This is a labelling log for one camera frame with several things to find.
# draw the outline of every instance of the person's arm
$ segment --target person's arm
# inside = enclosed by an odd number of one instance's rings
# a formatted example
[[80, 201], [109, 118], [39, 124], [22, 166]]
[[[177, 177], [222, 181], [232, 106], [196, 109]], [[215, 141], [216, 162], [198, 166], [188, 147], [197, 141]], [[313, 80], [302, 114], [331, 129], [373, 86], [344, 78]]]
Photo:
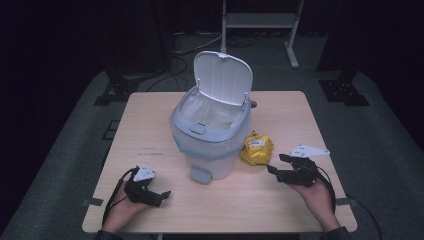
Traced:
[[290, 185], [305, 201], [309, 211], [320, 223], [324, 235], [328, 240], [352, 239], [345, 227], [342, 227], [334, 215], [331, 206], [330, 193], [325, 184], [317, 179], [311, 187]]
[[143, 203], [131, 202], [124, 191], [126, 184], [126, 181], [122, 183], [122, 186], [113, 201], [113, 204], [116, 205], [110, 209], [109, 215], [104, 222], [102, 229], [97, 232], [94, 240], [122, 240], [122, 237], [117, 235], [118, 231], [131, 221], [131, 219], [133, 219], [138, 213], [150, 208], [149, 205]]

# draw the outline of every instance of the trash can lid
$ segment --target trash can lid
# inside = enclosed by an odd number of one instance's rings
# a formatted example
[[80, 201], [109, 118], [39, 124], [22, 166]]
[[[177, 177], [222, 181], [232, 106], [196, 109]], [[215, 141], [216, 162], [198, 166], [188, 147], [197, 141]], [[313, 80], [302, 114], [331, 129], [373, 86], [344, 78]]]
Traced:
[[198, 53], [194, 59], [194, 76], [203, 95], [226, 104], [243, 105], [252, 89], [249, 65], [224, 53]]

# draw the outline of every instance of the chip bag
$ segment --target chip bag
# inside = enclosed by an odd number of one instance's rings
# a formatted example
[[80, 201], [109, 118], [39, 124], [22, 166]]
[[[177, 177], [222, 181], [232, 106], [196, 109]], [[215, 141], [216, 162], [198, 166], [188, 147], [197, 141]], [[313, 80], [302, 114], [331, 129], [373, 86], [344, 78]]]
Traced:
[[272, 150], [274, 150], [274, 144], [268, 136], [252, 131], [244, 140], [240, 157], [250, 165], [268, 164], [271, 160]]

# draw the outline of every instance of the dark background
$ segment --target dark background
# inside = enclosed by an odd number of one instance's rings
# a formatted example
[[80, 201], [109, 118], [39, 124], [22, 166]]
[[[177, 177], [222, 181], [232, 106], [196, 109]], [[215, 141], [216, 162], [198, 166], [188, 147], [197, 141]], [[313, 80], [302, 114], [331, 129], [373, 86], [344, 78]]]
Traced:
[[[0, 0], [1, 231], [84, 89], [104, 70], [88, 2]], [[221, 1], [162, 2], [174, 31], [220, 30]], [[229, 1], [229, 9], [292, 11], [296, 4]], [[329, 33], [318, 70], [358, 64], [421, 148], [422, 10], [418, 0], [308, 0], [299, 27], [305, 36]]]

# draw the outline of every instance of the wooden table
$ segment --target wooden table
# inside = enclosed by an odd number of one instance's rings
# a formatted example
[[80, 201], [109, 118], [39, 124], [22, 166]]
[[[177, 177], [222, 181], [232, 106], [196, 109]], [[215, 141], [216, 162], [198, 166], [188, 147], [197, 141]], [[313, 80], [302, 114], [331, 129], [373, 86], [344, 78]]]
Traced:
[[[101, 228], [105, 205], [118, 179], [136, 165], [148, 163], [156, 172], [151, 191], [171, 190], [160, 208], [138, 215], [123, 231], [140, 233], [299, 233], [321, 232], [299, 194], [268, 173], [265, 166], [236, 163], [230, 175], [199, 184], [189, 177], [190, 167], [178, 151], [169, 127], [171, 112], [184, 93], [134, 93], [106, 159], [83, 229]], [[258, 103], [252, 109], [251, 130], [266, 134], [275, 147], [270, 164], [292, 169], [278, 154], [289, 154], [300, 143], [326, 148], [305, 95], [302, 92], [252, 92]], [[330, 156], [311, 157], [330, 176], [337, 198], [345, 194]], [[349, 205], [336, 210], [349, 231], [357, 227]]]

